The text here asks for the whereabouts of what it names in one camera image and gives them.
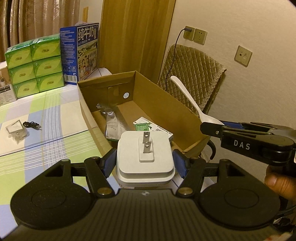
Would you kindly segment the person's right hand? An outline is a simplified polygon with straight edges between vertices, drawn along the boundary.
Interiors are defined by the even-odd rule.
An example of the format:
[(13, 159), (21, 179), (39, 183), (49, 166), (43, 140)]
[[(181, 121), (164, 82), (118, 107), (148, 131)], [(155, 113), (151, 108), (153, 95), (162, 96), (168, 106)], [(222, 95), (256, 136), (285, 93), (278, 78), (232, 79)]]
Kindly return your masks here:
[(295, 205), (295, 177), (284, 174), (281, 167), (268, 166), (264, 183), (279, 196)]

